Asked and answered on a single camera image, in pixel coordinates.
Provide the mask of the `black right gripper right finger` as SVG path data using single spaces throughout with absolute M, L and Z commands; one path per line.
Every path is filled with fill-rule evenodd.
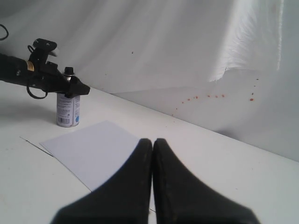
M 159 224 L 257 224 L 254 212 L 199 180 L 157 139 L 152 157 L 153 190 Z

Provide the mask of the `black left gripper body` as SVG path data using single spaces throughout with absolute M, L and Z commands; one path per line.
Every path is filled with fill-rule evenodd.
M 14 84 L 29 85 L 45 92 L 67 92 L 69 88 L 56 64 L 35 65 L 19 58 L 14 59 Z

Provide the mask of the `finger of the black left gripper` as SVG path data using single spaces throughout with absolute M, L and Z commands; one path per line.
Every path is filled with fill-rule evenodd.
M 67 98 L 74 98 L 76 96 L 88 95 L 90 87 L 80 81 L 76 76 L 69 76 L 66 78 L 68 82 L 68 88 L 65 92 Z

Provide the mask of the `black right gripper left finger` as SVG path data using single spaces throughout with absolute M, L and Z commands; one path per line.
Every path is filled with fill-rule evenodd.
M 140 139 L 122 167 L 104 184 L 61 208 L 55 224 L 146 224 L 151 193 L 152 143 Z

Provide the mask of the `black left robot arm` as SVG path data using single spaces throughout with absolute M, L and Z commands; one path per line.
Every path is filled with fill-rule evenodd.
M 51 62 L 26 61 L 14 56 L 0 55 L 1 81 L 22 85 L 34 99 L 44 99 L 49 93 L 62 93 L 67 98 L 88 95 L 90 87 L 74 75 L 67 76 Z

